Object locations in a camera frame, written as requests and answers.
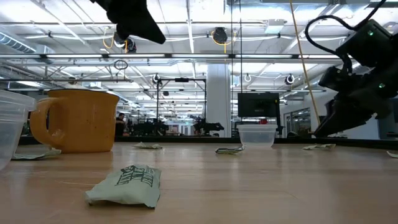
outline yellow cable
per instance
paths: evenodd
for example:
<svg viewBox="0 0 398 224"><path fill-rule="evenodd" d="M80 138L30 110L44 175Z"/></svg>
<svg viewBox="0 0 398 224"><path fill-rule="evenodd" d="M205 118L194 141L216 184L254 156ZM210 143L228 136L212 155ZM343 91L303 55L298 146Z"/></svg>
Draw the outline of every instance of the yellow cable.
<svg viewBox="0 0 398 224"><path fill-rule="evenodd" d="M226 54L226 46L229 45L229 44L231 44L232 42L235 42L235 40L234 40L235 38L236 38L236 32L234 32L234 38L231 40L231 42L225 43L225 44L219 44L219 43L217 43L217 42L214 40L214 31L211 32L211 39L213 40L213 42L214 42L215 44L217 44L217 45L224 46L224 54Z"/></svg>
<svg viewBox="0 0 398 224"><path fill-rule="evenodd" d="M290 10L292 11L292 17L293 17L294 29L295 29L296 38L297 38L298 50L300 51L301 62L303 63L303 70L304 70L304 75L305 75L305 81L307 82L308 90L310 90L310 95L311 95L311 99L312 99L312 104L313 104L313 108L315 109L315 115L317 116L318 125L320 125L320 124L321 124L321 121L320 121L320 119L319 119L317 103L315 102L315 98L313 97L313 93L312 93L312 89L311 89L311 84L310 84L310 82L309 82L309 80L308 80L308 74L307 74L307 69L305 68L305 63L304 63L303 51L302 51L301 43L300 43L299 32L297 31L297 23L296 23L296 18L295 18L295 16L294 16L294 10L293 10L293 0L289 0L289 3L290 3Z"/></svg>
<svg viewBox="0 0 398 224"><path fill-rule="evenodd" d="M105 27L104 37L105 37L105 35L106 35L106 30L107 30L107 29L108 29L108 28ZM105 46L107 49L111 49L111 48L113 47L113 40L114 40L114 36L112 35L112 44L111 44L111 46L106 45L106 43L105 43L105 38L102 39L102 43L104 44L104 46Z"/></svg>

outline green packet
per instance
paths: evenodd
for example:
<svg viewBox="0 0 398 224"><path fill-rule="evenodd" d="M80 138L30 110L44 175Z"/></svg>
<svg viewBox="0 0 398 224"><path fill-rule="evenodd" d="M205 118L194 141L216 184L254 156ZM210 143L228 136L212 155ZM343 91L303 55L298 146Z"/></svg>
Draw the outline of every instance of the green packet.
<svg viewBox="0 0 398 224"><path fill-rule="evenodd" d="M155 208L160 197L161 170L133 165L109 174L101 183L85 192L86 202L93 205L110 201L125 205L145 204Z"/></svg>

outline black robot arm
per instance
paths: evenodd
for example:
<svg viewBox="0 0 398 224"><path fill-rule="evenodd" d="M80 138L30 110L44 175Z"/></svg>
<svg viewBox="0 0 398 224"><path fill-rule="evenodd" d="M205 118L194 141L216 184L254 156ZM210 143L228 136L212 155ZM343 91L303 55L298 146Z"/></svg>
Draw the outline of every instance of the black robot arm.
<svg viewBox="0 0 398 224"><path fill-rule="evenodd" d="M343 61L342 69L330 67L319 82L320 86L338 94L326 104L327 116L315 131L316 137L355 128L365 124L374 114L377 114L376 119L381 119L391 112L388 101L397 96L398 90L398 36L369 20L385 1L380 1L367 18L354 27L331 15L308 23L305 32L308 41ZM336 19L354 31L336 51L315 43L308 34L311 23L326 18ZM364 75L352 73L349 55L361 65L372 68L371 72Z"/></svg>
<svg viewBox="0 0 398 224"><path fill-rule="evenodd" d="M118 36L127 40L130 35L151 40L158 44L166 41L147 9L146 0L90 0L97 2L108 19L116 25Z"/></svg>

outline desk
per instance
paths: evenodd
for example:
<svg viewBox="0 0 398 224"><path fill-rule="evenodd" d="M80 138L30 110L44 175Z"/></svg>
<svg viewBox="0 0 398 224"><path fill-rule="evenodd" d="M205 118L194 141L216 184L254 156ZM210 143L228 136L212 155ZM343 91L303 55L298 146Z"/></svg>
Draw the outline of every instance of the desk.
<svg viewBox="0 0 398 224"><path fill-rule="evenodd" d="M162 143L162 150L143 150L134 144L11 161L0 171L0 223L398 223L398 159L383 150L275 145L230 156L214 151L237 145ZM131 164L162 169L155 210L85 203L84 191Z"/></svg>

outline person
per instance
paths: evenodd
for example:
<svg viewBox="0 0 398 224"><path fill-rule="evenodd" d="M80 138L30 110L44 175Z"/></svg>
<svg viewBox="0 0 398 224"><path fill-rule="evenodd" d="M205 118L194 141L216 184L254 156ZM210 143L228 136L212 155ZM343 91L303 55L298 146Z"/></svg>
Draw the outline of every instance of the person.
<svg viewBox="0 0 398 224"><path fill-rule="evenodd" d="M115 135L116 136L123 136L124 133L124 113L119 113L119 116L116 118L116 129Z"/></svg>

